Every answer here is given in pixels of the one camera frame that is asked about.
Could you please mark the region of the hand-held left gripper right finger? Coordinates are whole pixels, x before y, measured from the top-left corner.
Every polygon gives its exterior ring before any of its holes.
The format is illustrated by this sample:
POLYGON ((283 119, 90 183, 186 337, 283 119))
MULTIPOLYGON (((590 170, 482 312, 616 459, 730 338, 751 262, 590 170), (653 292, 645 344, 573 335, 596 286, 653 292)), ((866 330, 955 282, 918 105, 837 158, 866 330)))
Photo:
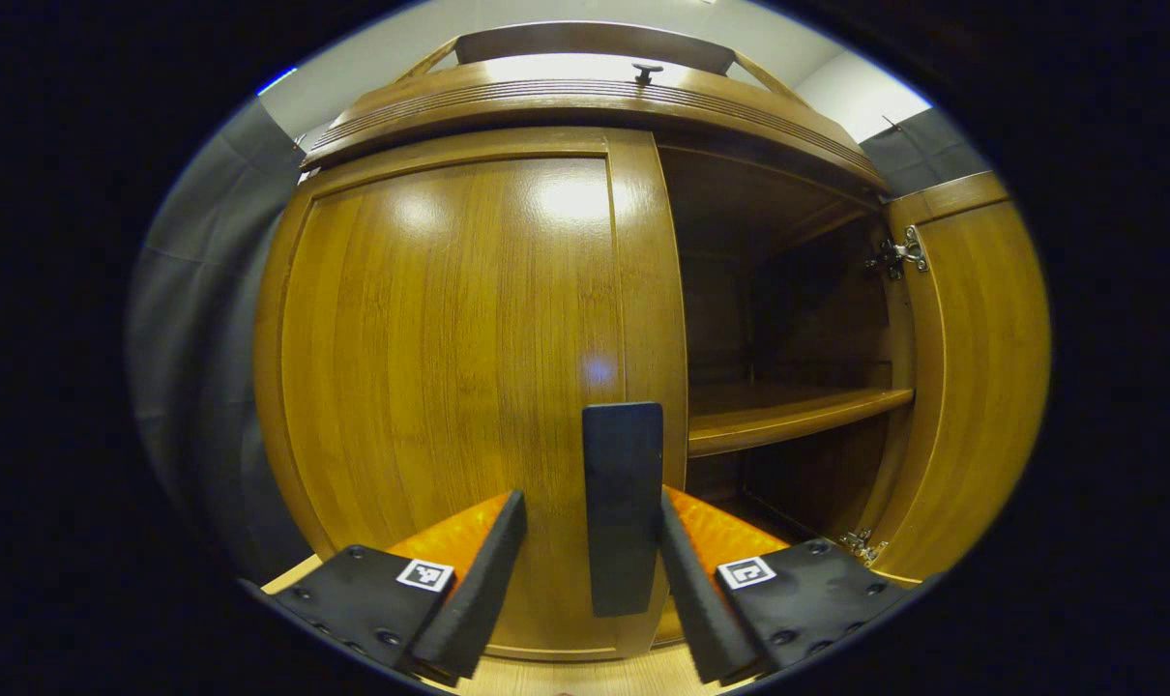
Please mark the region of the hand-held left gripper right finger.
POLYGON ((823 537, 792 543, 687 492, 661 492, 661 558, 703 683, 784 677, 920 598, 823 537))

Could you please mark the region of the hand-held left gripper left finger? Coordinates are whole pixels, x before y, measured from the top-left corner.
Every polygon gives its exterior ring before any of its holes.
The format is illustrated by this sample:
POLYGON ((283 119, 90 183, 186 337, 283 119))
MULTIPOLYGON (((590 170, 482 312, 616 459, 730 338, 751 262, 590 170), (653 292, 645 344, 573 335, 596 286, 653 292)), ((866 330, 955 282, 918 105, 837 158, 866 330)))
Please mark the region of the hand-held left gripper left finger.
POLYGON ((369 668, 460 682, 479 669, 525 537, 526 498, 512 490, 386 550, 351 543, 283 590, 245 590, 369 668))

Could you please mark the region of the black door handle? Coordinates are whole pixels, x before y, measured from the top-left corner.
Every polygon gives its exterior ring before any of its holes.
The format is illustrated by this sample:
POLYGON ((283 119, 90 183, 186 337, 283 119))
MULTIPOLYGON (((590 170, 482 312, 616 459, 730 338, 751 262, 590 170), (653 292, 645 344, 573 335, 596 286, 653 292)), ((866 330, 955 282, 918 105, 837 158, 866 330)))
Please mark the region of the black door handle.
POLYGON ((663 485, 663 407, 589 405, 581 411, 591 611, 598 618, 651 607, 663 485))

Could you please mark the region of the wooden shoe cabinet door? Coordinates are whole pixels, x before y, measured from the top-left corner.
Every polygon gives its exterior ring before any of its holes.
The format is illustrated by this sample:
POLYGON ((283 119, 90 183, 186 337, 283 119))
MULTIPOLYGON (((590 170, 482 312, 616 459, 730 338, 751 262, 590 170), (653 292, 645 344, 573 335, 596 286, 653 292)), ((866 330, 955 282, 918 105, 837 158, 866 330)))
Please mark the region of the wooden shoe cabinet door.
POLYGON ((487 650, 651 650, 663 572, 596 616, 581 411, 658 402, 687 466, 687 330, 670 197, 644 130, 433 138, 307 173, 273 237, 254 335, 273 476, 321 558, 386 549, 496 495, 529 529, 487 650))
POLYGON ((870 571, 904 586, 952 568, 999 519, 1042 422, 1052 322, 1042 268, 1002 178, 899 197, 878 237, 917 225, 930 273, 883 281, 892 383, 914 391, 859 528, 888 540, 870 571))

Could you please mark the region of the wooden double-door shoe cabinet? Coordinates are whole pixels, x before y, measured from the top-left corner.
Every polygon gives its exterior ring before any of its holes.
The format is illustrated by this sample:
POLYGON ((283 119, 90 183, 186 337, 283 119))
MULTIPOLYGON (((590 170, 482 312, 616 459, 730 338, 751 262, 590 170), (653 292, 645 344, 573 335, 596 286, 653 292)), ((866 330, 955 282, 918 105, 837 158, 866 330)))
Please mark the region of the wooden double-door shoe cabinet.
MULTIPOLYGON (((487 58, 555 53, 686 66, 821 113, 727 44, 589 19, 453 37, 392 83, 487 58)), ((899 390, 883 281, 860 266, 880 244, 878 207, 889 186, 832 187, 753 147, 723 147, 720 138, 701 133, 644 131, 658 149, 677 237, 689 390, 744 383, 899 390)), ((892 414, 908 406, 801 439, 689 459, 687 489, 775 533, 855 532, 883 467, 892 414)))

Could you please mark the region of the metal door hinge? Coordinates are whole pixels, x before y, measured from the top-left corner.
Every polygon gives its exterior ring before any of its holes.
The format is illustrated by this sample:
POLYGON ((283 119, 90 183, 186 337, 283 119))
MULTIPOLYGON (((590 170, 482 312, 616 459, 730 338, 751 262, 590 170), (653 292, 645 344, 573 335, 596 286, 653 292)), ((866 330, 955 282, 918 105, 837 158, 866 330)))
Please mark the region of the metal door hinge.
POLYGON ((889 546, 888 540, 873 540, 873 535, 875 532, 870 528, 860 528, 855 532, 841 535, 838 543, 849 551, 849 554, 854 556, 859 563, 863 564, 863 567, 872 567, 880 559, 885 549, 889 546))
POLYGON ((885 275, 890 281, 903 280, 906 266, 911 266, 920 274, 930 273, 928 251, 922 246, 918 226, 914 223, 904 226, 902 243, 887 235, 878 244, 878 251, 863 260, 868 273, 885 275))

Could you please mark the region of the wooden inner shelf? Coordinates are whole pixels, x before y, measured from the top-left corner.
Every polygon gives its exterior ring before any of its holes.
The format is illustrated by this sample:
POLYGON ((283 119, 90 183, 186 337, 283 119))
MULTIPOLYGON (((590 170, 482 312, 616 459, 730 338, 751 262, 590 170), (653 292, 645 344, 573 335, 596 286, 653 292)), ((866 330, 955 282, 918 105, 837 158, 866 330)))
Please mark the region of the wooden inner shelf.
POLYGON ((687 457, 700 459, 801 439, 899 409, 913 390, 797 385, 694 385, 687 457))

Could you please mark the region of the wooden drawer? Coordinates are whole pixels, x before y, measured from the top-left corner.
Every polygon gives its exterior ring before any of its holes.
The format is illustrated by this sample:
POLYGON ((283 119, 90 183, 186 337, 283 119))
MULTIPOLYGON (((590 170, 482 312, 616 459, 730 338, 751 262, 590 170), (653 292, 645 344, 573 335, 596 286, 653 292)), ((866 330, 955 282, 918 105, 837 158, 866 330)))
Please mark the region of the wooden drawer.
POLYGON ((701 133, 789 161, 811 181, 886 189, 854 138, 801 101, 666 62, 639 82, 636 66, 629 56, 555 53, 407 76, 352 102, 301 167, 332 167, 457 131, 581 125, 701 133))

